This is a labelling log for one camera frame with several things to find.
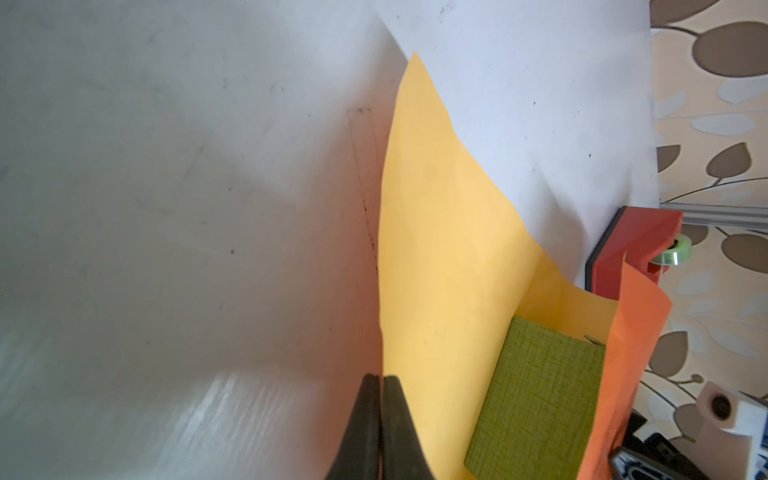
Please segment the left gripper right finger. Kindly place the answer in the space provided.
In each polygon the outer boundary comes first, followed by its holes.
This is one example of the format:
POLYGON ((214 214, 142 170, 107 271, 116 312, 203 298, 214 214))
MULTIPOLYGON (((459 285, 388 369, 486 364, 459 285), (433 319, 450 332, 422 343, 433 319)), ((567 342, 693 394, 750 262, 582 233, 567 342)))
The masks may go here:
POLYGON ((386 376, 382 387, 381 478, 433 480, 399 378, 386 376))

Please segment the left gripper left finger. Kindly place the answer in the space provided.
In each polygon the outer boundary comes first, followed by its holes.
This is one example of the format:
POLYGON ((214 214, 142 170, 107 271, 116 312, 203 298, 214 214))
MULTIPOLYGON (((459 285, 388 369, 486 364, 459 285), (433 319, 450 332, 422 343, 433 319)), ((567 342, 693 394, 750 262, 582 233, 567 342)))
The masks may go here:
POLYGON ((366 374, 363 377, 327 480, 379 478, 380 388, 378 376, 366 374))

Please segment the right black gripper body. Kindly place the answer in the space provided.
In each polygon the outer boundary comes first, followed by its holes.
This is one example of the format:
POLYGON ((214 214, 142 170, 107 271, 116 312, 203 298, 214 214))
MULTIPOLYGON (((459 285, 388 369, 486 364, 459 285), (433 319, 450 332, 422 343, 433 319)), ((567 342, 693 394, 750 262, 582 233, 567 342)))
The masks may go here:
POLYGON ((611 478, 614 480, 707 480, 688 457, 660 433, 641 440, 637 431, 647 419, 633 410, 630 414, 622 444, 609 456, 611 478))

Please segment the green gift box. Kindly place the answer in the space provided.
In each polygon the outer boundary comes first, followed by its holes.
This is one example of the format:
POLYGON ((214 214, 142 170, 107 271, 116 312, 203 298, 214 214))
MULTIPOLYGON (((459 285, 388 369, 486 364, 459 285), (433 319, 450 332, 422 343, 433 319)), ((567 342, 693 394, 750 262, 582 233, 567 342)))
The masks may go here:
POLYGON ((465 457, 477 479, 574 479, 592 432, 605 349, 512 320, 465 457))

